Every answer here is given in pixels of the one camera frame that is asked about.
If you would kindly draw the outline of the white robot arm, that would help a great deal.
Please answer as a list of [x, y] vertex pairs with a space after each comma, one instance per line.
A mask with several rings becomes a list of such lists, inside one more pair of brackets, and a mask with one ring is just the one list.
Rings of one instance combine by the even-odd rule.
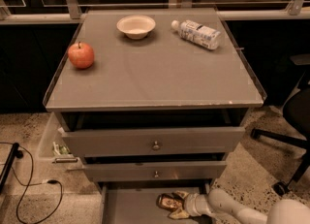
[[310, 224], [310, 208], [301, 202], [281, 200], [268, 214], [263, 214], [236, 201], [222, 189], [213, 189], [208, 194], [174, 192], [166, 204], [172, 210], [171, 218], [229, 214], [240, 224]]

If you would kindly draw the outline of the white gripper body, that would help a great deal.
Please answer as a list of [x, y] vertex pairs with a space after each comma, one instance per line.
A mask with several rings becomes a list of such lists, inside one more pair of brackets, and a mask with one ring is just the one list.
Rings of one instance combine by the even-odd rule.
[[197, 217], [202, 215], [211, 216], [212, 209], [205, 194], [189, 194], [184, 201], [184, 209], [190, 216]]

